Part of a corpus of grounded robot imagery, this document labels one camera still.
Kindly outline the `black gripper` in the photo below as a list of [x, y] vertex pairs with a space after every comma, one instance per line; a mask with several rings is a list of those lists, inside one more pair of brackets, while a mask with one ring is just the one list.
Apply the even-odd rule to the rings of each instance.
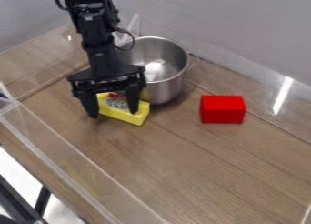
[[92, 46], [83, 43], [88, 54], [89, 68], [66, 77], [73, 96], [87, 110], [88, 116], [99, 116], [99, 93], [121, 91], [128, 100], [129, 113], [139, 111], [140, 93], [145, 88], [144, 66], [123, 62], [115, 43]]

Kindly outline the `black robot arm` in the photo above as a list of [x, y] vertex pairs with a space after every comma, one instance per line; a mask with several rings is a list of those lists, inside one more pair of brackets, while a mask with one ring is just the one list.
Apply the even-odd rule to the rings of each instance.
[[144, 66], [125, 64], [117, 57], [113, 32], [125, 33], [117, 27], [120, 19], [112, 0], [54, 0], [60, 10], [66, 11], [81, 35], [81, 47], [88, 54], [89, 68], [66, 77], [73, 96], [87, 110], [88, 116], [100, 114], [97, 95], [105, 92], [125, 93], [131, 114], [139, 111], [141, 90], [147, 86]]

